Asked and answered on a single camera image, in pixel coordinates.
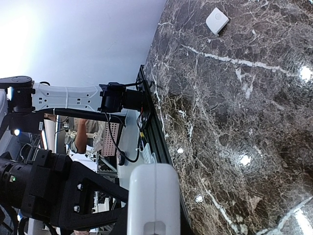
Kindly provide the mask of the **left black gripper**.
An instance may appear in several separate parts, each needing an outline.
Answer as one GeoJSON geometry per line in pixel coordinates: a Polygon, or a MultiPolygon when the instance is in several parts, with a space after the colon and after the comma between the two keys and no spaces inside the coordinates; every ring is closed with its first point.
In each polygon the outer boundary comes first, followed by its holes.
{"type": "Polygon", "coordinates": [[[88,230],[113,224],[127,214],[127,207],[98,213],[77,202],[94,191],[128,202],[128,190],[105,179],[64,154],[37,150],[22,199],[21,210],[32,219],[62,229],[88,230]]]}

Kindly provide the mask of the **white remote control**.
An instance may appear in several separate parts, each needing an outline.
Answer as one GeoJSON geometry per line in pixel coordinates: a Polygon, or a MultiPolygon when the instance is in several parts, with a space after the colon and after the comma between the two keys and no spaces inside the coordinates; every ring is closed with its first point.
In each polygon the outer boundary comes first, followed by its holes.
{"type": "Polygon", "coordinates": [[[169,164],[141,164],[131,173],[128,235],[179,235],[180,191],[169,164]]]}

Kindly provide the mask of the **white battery cover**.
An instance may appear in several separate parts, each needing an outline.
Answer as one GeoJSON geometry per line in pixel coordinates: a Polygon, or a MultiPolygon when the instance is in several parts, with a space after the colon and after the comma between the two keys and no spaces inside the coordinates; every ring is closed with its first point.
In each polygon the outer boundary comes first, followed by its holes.
{"type": "Polygon", "coordinates": [[[210,15],[206,18],[206,25],[214,35],[218,35],[219,32],[229,22],[229,18],[217,7],[213,9],[210,15]]]}

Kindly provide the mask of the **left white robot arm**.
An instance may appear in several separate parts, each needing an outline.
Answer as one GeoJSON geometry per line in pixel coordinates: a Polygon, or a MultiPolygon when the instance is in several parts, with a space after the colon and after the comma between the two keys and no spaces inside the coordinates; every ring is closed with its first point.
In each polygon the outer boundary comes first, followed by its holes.
{"type": "MultiPolygon", "coordinates": [[[[35,83],[28,76],[0,81],[0,131],[39,133],[44,114],[106,121],[108,114],[123,109],[147,111],[144,91],[130,84],[109,83],[84,88],[53,87],[35,83]]],[[[125,227],[127,208],[92,212],[95,192],[121,202],[129,193],[69,156],[27,146],[20,157],[0,153],[1,216],[10,215],[14,234],[22,234],[24,221],[17,221],[16,210],[24,220],[33,218],[50,229],[89,230],[107,225],[125,227]]]]}

